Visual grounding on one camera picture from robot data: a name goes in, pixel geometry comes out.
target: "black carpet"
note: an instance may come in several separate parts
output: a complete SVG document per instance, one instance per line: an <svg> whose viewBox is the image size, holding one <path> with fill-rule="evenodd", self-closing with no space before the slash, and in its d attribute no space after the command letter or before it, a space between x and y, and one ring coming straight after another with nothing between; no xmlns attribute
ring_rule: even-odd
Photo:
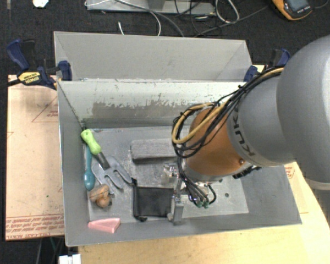
<svg viewBox="0 0 330 264"><path fill-rule="evenodd" d="M117 22L121 22L125 34L156 35L157 23L149 13L90 13L84 7L85 0L50 0L46 9L36 9L32 0L0 0L0 84L8 74L16 74L18 66L7 56L6 45L20 37L34 39L37 58L54 59L53 32L105 32L120 34ZM268 0L235 0L241 17L249 15L268 4ZM321 5L325 0L310 0ZM203 22L188 17L169 15L183 30L186 37L208 29ZM175 28L164 19L163 36L179 36ZM330 1L316 9L301 21L288 21L277 16L272 8L222 30L212 32L209 38L247 40L252 61L266 62L273 49L285 48L294 54L306 44L330 34ZM7 92L0 91L0 263L35 263L39 240L5 242L4 209L6 191L6 124Z"/></svg>

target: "yellow clamp label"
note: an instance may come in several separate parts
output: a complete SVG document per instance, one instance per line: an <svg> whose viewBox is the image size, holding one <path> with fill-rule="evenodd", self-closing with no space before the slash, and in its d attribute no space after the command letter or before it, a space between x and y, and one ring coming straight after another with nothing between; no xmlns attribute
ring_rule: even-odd
<svg viewBox="0 0 330 264"><path fill-rule="evenodd" d="M29 84L40 80L39 76L40 73L37 71L28 71L19 75L18 79L25 84Z"/></svg>

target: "blue clamp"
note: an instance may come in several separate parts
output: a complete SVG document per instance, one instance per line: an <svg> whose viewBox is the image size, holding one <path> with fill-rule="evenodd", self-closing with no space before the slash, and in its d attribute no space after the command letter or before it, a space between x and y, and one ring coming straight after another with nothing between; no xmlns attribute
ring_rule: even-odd
<svg viewBox="0 0 330 264"><path fill-rule="evenodd" d="M247 70L246 75L243 78L243 81L247 82L251 80L253 77L255 77L257 74L258 74L258 68L255 67L254 65L251 65Z"/></svg>
<svg viewBox="0 0 330 264"><path fill-rule="evenodd" d="M72 71L70 64L63 60L59 62L58 67L52 69L45 69L42 66L35 67L36 61L34 58L34 42L22 42L20 38L12 41L7 47L6 51L12 61L20 67L21 71L17 74L17 80L12 85L23 83L24 85L40 85L51 89L56 89L56 81L50 77L51 73L57 71L62 72L63 80L72 80ZM25 57L25 53L30 58L30 62Z"/></svg>
<svg viewBox="0 0 330 264"><path fill-rule="evenodd" d="M62 60L61 62L59 62L58 67L62 73L62 80L71 81L72 71L69 62L67 60Z"/></svg>
<svg viewBox="0 0 330 264"><path fill-rule="evenodd" d="M20 38L15 39L6 47L6 51L12 61L19 65L21 71L24 72L29 69L29 63L24 57L20 44L22 40Z"/></svg>
<svg viewBox="0 0 330 264"><path fill-rule="evenodd" d="M281 48L281 51L282 54L280 60L276 64L276 66L278 67L284 67L287 64L288 60L291 58L290 53L286 49Z"/></svg>

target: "white cable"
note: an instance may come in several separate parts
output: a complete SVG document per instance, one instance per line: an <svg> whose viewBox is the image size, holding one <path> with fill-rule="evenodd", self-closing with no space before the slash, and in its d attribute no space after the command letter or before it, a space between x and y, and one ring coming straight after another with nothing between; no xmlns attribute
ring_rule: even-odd
<svg viewBox="0 0 330 264"><path fill-rule="evenodd" d="M240 15L239 15L239 13L238 13L238 11L237 11L237 8L236 8L236 6L234 5L234 3L231 1L231 0L227 0L227 2L229 2L229 4L231 5L231 7L232 7L232 9L235 11L235 14L236 14L236 20L234 20L234 21L228 21L228 20L225 20L221 15L220 15L220 13L219 13L219 11L218 11L218 2L219 2L219 0L215 0L215 8L216 8L216 16L221 20L221 21L223 21L224 23L233 23L233 22L235 22L235 21L237 21L237 20L239 20L240 19Z"/></svg>
<svg viewBox="0 0 330 264"><path fill-rule="evenodd" d="M113 1L113 0L104 0L104 1L101 1L101 2L98 2L98 3L95 3L95 4L87 4L87 1L88 1L88 0L86 0L86 1L84 2L84 6L86 6L86 7L87 7L87 6L99 5L99 4L101 4L101 3L108 2L108 1ZM120 0L120 1L123 2L123 3L125 3L125 4L128 4L129 6L136 6L136 7L138 7L138 8L143 8L143 7L141 7L141 6L134 5L134 4L128 3L128 2L126 2L126 1L122 1L122 0ZM158 22L158 25L159 25L159 32L158 32L158 35L157 35L157 36L160 36L160 34L161 34L161 23L160 23L159 18L158 18L158 17L156 16L156 14L153 13L152 11L150 11L150 10L148 10L148 9L146 9L146 8L144 8L144 10L147 11L147 12L149 12L150 14L152 14L152 15L154 16L154 18L156 18L156 21ZM119 27L119 29L120 29L122 35L125 35L124 32L123 32L123 30L122 30L122 28L121 28L121 23L120 23L120 22L118 22L118 27Z"/></svg>
<svg viewBox="0 0 330 264"><path fill-rule="evenodd" d="M119 26L119 29L120 29L120 31L121 31L121 34L122 34L122 35L125 35L125 33L123 33L123 30L122 30L122 27L121 27L121 23L118 22L117 24L118 24L118 26Z"/></svg>
<svg viewBox="0 0 330 264"><path fill-rule="evenodd" d="M94 4L87 4L87 1L88 0L84 1L84 6L86 6L86 7L99 5L101 3L105 3L105 2L108 2L108 1L112 1L112 0L104 0L104 1L101 1L101 2L98 2L98 3L94 3Z"/></svg>
<svg viewBox="0 0 330 264"><path fill-rule="evenodd" d="M154 18L156 18L156 21L158 22L158 25L159 25L159 32L158 32L158 35L157 36L160 36L160 33L161 33L161 23L160 23L160 21L159 21L159 18L156 16L156 14L154 14L153 12L149 12L149 13L151 13L153 16L154 16Z"/></svg>

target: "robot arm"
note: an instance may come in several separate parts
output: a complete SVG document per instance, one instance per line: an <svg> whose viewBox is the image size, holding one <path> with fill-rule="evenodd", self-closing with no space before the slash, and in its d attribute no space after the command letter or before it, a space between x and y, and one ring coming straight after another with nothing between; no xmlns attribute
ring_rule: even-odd
<svg viewBox="0 0 330 264"><path fill-rule="evenodd" d="M249 166L296 161L312 189L330 191L330 35L221 100L175 120L172 141L185 179L210 184ZM198 111L181 138L182 122Z"/></svg>

